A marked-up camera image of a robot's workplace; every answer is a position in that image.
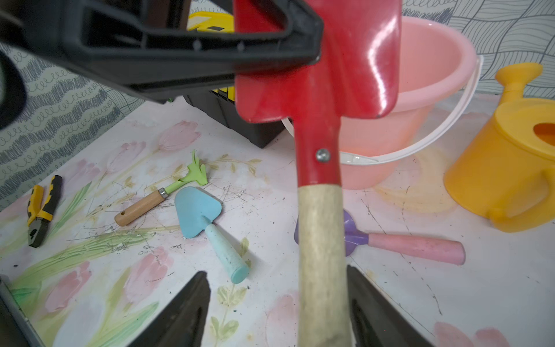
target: yellow watering can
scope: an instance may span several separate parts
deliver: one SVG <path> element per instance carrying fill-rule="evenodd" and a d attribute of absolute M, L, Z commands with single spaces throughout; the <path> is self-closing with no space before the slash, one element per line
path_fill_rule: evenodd
<path fill-rule="evenodd" d="M 445 173 L 459 205 L 506 233 L 555 219 L 555 101 L 522 98 L 542 70 L 522 63 L 497 72 L 499 106 Z"/>

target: table surface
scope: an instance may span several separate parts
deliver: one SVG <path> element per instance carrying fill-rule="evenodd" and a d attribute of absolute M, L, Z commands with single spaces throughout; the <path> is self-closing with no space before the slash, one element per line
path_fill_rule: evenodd
<path fill-rule="evenodd" d="M 457 97 L 436 105 L 420 136 Z M 442 184 L 497 100 L 476 95 L 450 131 L 400 161 L 384 182 L 344 191 L 345 209 L 360 230 L 458 240 L 466 264 L 365 246 L 347 262 L 430 341 L 552 346 L 555 222 L 502 233 L 459 207 Z M 114 222 L 153 189 L 184 176 L 193 149 L 208 169 L 203 189 L 223 203 L 216 223 L 251 265 L 241 284 L 230 282 L 204 233 L 183 238 L 175 193 L 127 227 Z M 288 133 L 259 149 L 183 98 L 146 102 L 56 173 L 64 179 L 63 201 L 40 248 L 27 246 L 29 193 L 0 213 L 0 273 L 46 345 L 123 346 L 200 270 L 211 287 L 203 346 L 296 344 L 299 249 Z"/>

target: pliers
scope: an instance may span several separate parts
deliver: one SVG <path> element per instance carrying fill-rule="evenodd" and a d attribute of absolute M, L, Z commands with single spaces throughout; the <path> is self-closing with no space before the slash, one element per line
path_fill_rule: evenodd
<path fill-rule="evenodd" d="M 29 238 L 29 246 L 35 248 L 42 245 L 46 237 L 46 232 L 48 231 L 48 223 L 50 223 L 54 217 L 54 211 L 62 195 L 62 177 L 58 175 L 52 177 L 48 189 L 48 196 L 41 209 L 43 194 L 44 188 L 40 185 L 35 185 L 31 191 L 29 203 L 27 204 L 27 216 L 29 217 L 27 220 L 27 225 L 29 226 L 27 235 Z"/>

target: red shovel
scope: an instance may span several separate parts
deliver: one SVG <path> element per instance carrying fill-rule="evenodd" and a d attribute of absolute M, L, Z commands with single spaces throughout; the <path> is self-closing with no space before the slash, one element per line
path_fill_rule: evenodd
<path fill-rule="evenodd" d="M 235 77 L 252 123 L 295 127 L 300 226 L 299 346 L 351 346 L 338 137 L 341 116 L 378 118 L 398 92 L 400 0 L 307 0 L 324 20 L 310 66 Z M 234 0 L 236 32 L 282 30 L 253 0 Z"/>

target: wooden handle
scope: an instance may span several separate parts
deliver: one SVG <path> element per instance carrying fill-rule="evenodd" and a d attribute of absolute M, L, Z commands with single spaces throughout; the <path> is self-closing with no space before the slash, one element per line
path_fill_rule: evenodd
<path fill-rule="evenodd" d="M 164 201 L 159 191 L 152 192 L 115 216 L 115 222 L 124 227 Z"/>
<path fill-rule="evenodd" d="M 299 347 L 351 346 L 342 194 L 334 184 L 299 187 Z"/>

